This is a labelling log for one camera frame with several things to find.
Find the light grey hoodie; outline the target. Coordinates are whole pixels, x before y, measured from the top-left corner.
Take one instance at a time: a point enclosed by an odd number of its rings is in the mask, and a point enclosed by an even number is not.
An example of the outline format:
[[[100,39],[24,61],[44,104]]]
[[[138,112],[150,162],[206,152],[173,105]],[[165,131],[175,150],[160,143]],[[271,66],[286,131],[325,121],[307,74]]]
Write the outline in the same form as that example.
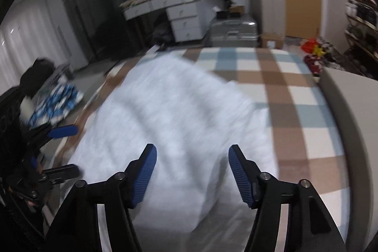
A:
[[[70,162],[100,182],[136,159],[149,143],[157,162],[135,224],[163,233],[190,233],[216,202],[226,212],[241,199],[228,165],[238,145],[259,168],[278,173],[260,109],[226,82],[174,54],[133,68],[98,109]]]

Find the blue plaid shirt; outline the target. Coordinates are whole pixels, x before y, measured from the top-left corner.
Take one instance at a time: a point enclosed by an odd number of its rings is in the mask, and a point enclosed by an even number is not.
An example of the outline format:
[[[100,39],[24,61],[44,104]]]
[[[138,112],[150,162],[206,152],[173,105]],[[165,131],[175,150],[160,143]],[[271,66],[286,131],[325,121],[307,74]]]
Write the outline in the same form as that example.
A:
[[[48,96],[37,105],[30,119],[28,119],[28,125],[31,128],[44,124],[55,126],[64,120],[82,99],[83,92],[79,91],[75,85],[58,83]]]

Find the black bag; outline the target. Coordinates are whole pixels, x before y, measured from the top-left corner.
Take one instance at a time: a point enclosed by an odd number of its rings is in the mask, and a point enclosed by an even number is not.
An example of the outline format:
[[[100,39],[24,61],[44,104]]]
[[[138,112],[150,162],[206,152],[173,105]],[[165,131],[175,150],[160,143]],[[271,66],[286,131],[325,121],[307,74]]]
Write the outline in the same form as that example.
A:
[[[54,71],[55,64],[52,61],[46,58],[36,59],[20,78],[19,86],[25,96],[33,98]]]

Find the checkered bed sheet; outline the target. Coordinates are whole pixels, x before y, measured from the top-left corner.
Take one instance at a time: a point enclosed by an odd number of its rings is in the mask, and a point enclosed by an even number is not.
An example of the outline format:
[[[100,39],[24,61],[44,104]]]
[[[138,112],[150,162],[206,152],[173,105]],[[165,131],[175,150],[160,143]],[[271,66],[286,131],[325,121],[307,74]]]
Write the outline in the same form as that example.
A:
[[[240,91],[260,109],[268,110],[267,133],[277,158],[278,179],[297,182],[309,179],[331,212],[342,235],[347,233],[349,189],[344,149],[329,107],[302,60],[283,50],[254,48],[209,48],[160,52],[128,60],[113,69],[100,87],[96,99],[84,108],[77,123],[83,132],[61,143],[56,162],[70,162],[98,109],[127,74],[139,64],[158,56],[174,54],[192,61],[226,82],[234,82]],[[208,215],[190,233],[163,233],[135,224],[141,237],[150,242],[159,239],[230,241],[234,235],[245,237],[252,212],[240,202],[226,212],[216,202]]]

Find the white curtain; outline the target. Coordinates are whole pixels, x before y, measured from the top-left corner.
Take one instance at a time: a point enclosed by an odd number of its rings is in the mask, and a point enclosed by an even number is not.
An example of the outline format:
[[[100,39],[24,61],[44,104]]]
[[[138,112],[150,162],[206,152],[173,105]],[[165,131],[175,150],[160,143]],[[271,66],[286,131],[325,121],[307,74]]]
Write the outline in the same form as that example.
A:
[[[69,62],[46,0],[23,0],[1,22],[1,92],[19,84],[21,75],[38,58],[56,65]]]

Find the black wardrobe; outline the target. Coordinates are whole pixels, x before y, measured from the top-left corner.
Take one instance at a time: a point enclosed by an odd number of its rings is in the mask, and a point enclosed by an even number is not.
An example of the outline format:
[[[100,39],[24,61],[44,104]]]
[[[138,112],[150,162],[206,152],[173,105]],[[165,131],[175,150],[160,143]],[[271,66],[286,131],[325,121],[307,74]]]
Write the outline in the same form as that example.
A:
[[[63,0],[71,26],[89,62],[122,60],[138,53],[132,23],[120,5],[127,0]]]

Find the white drawer desk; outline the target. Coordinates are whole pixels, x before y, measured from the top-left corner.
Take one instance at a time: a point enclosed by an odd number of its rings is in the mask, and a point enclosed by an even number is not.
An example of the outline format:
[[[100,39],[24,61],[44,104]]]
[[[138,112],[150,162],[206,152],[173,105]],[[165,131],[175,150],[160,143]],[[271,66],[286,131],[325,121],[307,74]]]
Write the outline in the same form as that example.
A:
[[[164,10],[178,43],[205,37],[207,25],[201,0],[131,0],[120,7],[127,20]]]

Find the red orange toy pile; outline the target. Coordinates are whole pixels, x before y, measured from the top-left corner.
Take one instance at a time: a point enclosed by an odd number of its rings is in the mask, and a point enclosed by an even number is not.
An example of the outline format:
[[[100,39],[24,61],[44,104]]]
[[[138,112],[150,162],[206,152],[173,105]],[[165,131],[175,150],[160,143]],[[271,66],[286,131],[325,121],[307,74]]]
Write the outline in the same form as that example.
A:
[[[307,54],[322,58],[326,54],[330,53],[332,44],[330,44],[328,41],[322,40],[321,38],[312,38],[304,42],[301,45],[301,49]]]

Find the cardboard box on floor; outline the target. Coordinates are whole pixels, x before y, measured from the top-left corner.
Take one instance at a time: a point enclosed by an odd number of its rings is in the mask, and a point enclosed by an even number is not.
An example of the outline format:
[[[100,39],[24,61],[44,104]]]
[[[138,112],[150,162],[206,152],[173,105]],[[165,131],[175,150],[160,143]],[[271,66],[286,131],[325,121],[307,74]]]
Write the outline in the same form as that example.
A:
[[[277,34],[263,33],[260,35],[261,47],[264,49],[282,49],[284,37]]]

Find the silver lying suitcase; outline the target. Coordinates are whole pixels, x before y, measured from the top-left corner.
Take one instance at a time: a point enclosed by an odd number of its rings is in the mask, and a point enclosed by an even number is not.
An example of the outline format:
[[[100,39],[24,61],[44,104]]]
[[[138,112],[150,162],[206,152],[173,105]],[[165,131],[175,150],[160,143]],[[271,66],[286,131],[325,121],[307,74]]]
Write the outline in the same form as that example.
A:
[[[212,47],[255,48],[258,46],[258,25],[248,15],[222,20],[214,18],[210,23],[209,31]]]

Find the bamboo shoe rack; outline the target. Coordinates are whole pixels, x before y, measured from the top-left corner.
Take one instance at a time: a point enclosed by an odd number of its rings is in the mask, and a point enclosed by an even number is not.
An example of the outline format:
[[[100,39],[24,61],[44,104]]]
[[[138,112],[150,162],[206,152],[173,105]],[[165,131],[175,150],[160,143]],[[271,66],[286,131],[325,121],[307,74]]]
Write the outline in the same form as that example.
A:
[[[346,0],[346,55],[366,76],[377,77],[377,1]]]

